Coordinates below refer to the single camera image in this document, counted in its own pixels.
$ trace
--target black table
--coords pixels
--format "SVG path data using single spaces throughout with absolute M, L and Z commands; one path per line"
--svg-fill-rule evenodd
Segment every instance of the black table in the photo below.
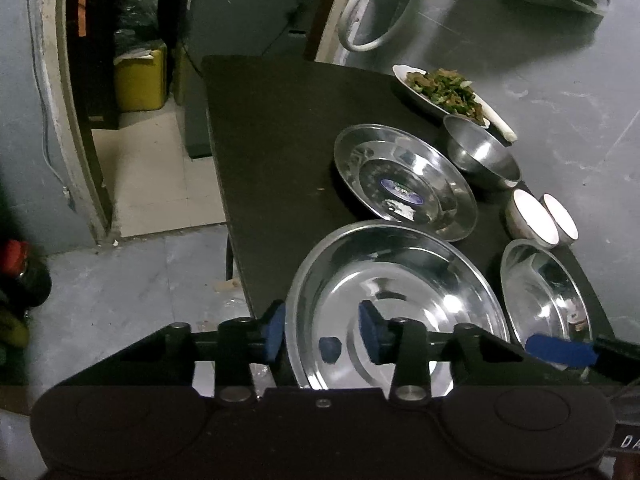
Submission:
M 212 145 L 232 247 L 254 316 L 284 299 L 302 260 L 343 225 L 373 218 L 332 165 L 351 124 L 380 123 L 438 145 L 438 127 L 402 101 L 392 76 L 297 59 L 212 56 L 203 61 Z M 508 193 L 480 194 L 478 225 L 454 243 L 500 298 L 499 263 L 511 240 Z M 574 277 L 594 336 L 613 331 L 567 248 L 553 251 Z

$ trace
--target white cable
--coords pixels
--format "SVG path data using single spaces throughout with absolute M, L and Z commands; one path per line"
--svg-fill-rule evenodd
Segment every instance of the white cable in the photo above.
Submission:
M 44 162 L 56 179 L 62 184 L 62 193 L 67 200 L 70 199 L 69 189 L 66 186 L 62 176 L 56 171 L 51 163 L 49 155 L 49 112 L 47 105 L 44 101 L 44 95 L 42 94 L 42 87 L 40 86 L 40 78 L 38 77 L 38 63 L 36 62 L 36 46 L 33 32 L 33 20 L 31 18 L 31 0 L 27 0 L 27 22 L 29 26 L 29 39 L 31 47 L 31 67 L 33 69 L 33 78 L 36 83 L 36 90 L 38 91 L 38 98 L 40 101 L 40 112 L 42 114 L 42 158 Z
M 338 21 L 338 39 L 340 40 L 342 46 L 350 52 L 366 52 L 387 43 L 404 25 L 404 21 L 409 15 L 408 10 L 412 7 L 413 2 L 413 0 L 409 0 L 400 17 L 382 36 L 376 38 L 373 41 L 369 41 L 369 43 L 356 45 L 349 39 L 349 32 L 351 29 L 351 25 L 353 25 L 351 23 L 351 17 L 360 4 L 360 1 L 361 0 L 349 0 L 344 6 L 344 10 L 342 11 L 342 15 L 340 16 L 340 20 Z

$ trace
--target beige floor tile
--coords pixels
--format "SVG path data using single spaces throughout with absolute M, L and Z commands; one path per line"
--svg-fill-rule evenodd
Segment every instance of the beige floor tile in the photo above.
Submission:
M 191 226 L 186 198 L 153 204 L 118 205 L 116 222 L 123 238 Z
M 117 131 L 93 133 L 121 236 L 225 221 L 213 158 L 186 155 L 172 98 L 160 110 L 122 114 Z
M 187 184 L 187 198 L 198 198 L 215 194 L 218 189 L 218 178 L 213 158 L 184 159 L 184 177 Z
M 109 197 L 114 200 L 114 186 L 116 168 L 120 158 L 121 135 L 117 130 L 92 130 L 94 134 L 95 151 L 98 155 L 102 170 L 102 184 L 107 189 Z
M 192 227 L 221 224 L 226 221 L 219 192 L 209 196 L 189 198 L 187 202 Z

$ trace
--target gray floor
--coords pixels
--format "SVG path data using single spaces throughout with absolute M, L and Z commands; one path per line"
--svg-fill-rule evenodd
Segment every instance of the gray floor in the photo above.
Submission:
M 110 354 L 174 321 L 194 332 L 247 316 L 240 288 L 217 292 L 225 279 L 226 227 L 206 226 L 57 254 L 48 259 L 53 288 L 30 313 L 24 355 L 28 401 Z M 258 390 L 272 384 L 254 368 Z M 212 395 L 213 368 L 197 363 L 194 387 Z M 31 480 L 44 464 L 28 417 L 0 410 L 0 477 Z

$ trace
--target stir-fried vegetables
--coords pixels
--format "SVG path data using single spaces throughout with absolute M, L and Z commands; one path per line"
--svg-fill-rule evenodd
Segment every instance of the stir-fried vegetables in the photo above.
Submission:
M 474 100 L 471 81 L 465 80 L 455 70 L 439 68 L 424 75 L 420 72 L 409 72 L 406 82 L 413 90 L 425 95 L 429 101 L 447 112 L 461 114 L 484 124 L 482 106 Z

